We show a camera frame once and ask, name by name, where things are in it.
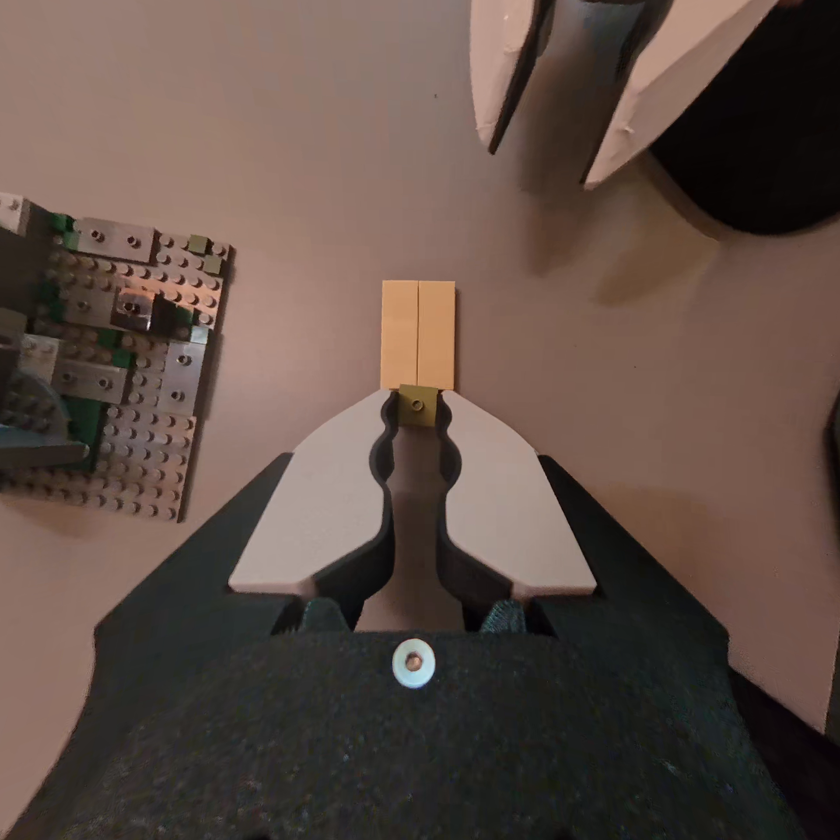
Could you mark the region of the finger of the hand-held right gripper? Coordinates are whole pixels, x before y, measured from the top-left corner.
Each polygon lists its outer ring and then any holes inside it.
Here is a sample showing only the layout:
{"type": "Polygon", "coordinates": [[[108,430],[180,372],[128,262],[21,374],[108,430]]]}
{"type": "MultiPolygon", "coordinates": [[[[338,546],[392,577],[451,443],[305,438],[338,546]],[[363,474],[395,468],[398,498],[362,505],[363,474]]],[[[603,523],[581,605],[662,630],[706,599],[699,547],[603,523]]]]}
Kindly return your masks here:
{"type": "Polygon", "coordinates": [[[501,145],[553,26],[555,1],[472,1],[469,75],[479,140],[501,145]]]}
{"type": "Polygon", "coordinates": [[[687,110],[775,1],[643,2],[616,73],[617,99],[582,177],[604,183],[687,110]]]}

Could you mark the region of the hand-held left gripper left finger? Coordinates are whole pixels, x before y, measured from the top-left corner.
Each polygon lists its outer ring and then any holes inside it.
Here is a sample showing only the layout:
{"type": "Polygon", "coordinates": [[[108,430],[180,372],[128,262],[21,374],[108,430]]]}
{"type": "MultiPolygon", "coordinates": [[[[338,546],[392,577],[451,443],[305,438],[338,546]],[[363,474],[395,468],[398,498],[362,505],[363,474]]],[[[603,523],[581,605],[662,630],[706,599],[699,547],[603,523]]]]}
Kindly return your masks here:
{"type": "Polygon", "coordinates": [[[343,613],[391,579],[397,394],[368,395],[310,433],[292,453],[228,579],[240,594],[334,600],[343,613]]]}

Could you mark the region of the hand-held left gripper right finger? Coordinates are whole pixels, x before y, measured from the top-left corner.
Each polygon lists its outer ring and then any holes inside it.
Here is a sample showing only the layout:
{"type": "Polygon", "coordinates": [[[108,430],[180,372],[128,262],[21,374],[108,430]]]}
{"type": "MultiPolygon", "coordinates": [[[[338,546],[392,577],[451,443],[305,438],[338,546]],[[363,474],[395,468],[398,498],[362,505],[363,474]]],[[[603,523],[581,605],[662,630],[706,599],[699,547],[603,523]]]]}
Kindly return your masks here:
{"type": "Polygon", "coordinates": [[[596,579],[538,452],[454,391],[437,399],[444,495],[435,522],[437,579],[466,614],[497,602],[585,598],[596,579]]]}

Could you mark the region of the olive small toy brick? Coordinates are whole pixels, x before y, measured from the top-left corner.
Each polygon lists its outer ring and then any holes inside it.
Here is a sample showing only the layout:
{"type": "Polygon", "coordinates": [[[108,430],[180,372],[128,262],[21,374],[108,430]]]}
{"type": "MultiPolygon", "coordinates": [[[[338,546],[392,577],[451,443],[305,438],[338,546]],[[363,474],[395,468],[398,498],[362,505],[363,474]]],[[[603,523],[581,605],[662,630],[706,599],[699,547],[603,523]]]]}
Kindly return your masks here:
{"type": "Polygon", "coordinates": [[[397,422],[403,427],[435,427],[439,390],[402,384],[398,389],[397,422]]]}

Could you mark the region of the tan toy brick panel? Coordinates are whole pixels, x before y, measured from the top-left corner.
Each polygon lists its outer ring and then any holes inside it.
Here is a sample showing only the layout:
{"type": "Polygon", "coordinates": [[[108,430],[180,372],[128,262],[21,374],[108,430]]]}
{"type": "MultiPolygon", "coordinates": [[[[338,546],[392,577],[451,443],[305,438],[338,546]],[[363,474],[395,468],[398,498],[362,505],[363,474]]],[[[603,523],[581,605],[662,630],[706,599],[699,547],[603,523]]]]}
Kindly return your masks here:
{"type": "Polygon", "coordinates": [[[385,280],[381,285],[380,387],[455,389],[456,285],[385,280]]]}

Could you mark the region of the light grey desk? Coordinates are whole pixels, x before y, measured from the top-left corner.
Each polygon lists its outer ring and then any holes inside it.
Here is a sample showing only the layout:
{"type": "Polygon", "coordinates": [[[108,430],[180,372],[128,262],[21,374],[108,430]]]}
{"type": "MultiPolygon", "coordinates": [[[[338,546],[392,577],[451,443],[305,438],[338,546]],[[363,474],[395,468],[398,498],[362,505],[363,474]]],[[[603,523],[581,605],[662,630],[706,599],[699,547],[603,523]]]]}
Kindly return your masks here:
{"type": "Polygon", "coordinates": [[[838,222],[759,238],[650,158],[580,178],[632,11],[561,2],[498,153],[468,2],[2,2],[2,190],[231,244],[183,524],[2,499],[2,834],[98,622],[279,454],[380,384],[382,282],[453,281],[458,390],[576,478],[826,727],[838,222]]]}

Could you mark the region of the dark cloth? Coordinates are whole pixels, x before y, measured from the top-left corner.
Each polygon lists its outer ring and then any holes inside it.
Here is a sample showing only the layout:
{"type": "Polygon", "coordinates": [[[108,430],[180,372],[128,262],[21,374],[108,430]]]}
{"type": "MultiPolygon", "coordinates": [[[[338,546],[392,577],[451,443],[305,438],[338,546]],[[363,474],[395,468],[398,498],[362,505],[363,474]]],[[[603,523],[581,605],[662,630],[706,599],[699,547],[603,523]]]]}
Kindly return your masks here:
{"type": "Polygon", "coordinates": [[[687,201],[739,232],[834,220],[839,2],[771,10],[650,153],[687,201]]]}

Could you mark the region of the grey toy brick model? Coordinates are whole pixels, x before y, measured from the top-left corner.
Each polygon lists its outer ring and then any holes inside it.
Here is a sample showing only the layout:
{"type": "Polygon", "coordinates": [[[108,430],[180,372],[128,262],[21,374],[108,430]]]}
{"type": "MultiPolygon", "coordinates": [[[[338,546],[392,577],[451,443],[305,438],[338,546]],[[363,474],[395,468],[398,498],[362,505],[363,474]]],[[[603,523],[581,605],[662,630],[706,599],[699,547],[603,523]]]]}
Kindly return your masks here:
{"type": "Polygon", "coordinates": [[[2,192],[2,494],[183,520],[231,245],[2,192]]]}

